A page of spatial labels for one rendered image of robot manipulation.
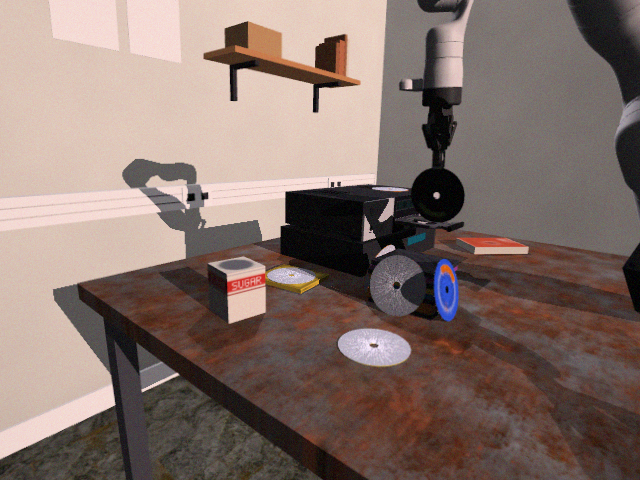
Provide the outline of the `blue cd with orange mark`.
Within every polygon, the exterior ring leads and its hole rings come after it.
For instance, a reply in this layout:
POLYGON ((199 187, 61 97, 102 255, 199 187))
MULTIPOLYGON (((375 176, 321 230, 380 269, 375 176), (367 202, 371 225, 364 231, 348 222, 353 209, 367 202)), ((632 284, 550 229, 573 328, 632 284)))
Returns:
POLYGON ((438 262, 434 274, 434 297, 437 310, 445 321, 451 321, 458 307, 458 283, 452 264, 447 259, 438 262), (448 293, 446 293, 446 286, 448 293))

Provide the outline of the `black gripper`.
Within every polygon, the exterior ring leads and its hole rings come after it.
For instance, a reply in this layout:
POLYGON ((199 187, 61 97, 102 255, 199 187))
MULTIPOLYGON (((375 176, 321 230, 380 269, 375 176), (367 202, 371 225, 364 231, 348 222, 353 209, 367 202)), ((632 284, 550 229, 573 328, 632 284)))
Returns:
POLYGON ((445 150, 451 145, 457 121, 453 116, 453 105, 460 105, 462 87, 438 87, 423 89, 422 105, 430 107, 428 123, 422 131, 428 148, 433 150, 432 168, 445 167, 445 150), (447 115, 447 116, 446 116, 447 115), (445 139, 446 138, 446 139, 445 139), (434 140, 434 141, 429 141, 434 140))

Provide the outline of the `red paperback book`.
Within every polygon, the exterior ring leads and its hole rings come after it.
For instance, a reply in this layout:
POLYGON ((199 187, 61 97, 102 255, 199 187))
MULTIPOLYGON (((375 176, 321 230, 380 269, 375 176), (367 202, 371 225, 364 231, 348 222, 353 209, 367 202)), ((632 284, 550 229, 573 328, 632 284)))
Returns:
POLYGON ((507 238, 456 238, 456 245, 473 254, 528 254, 528 246, 507 238))

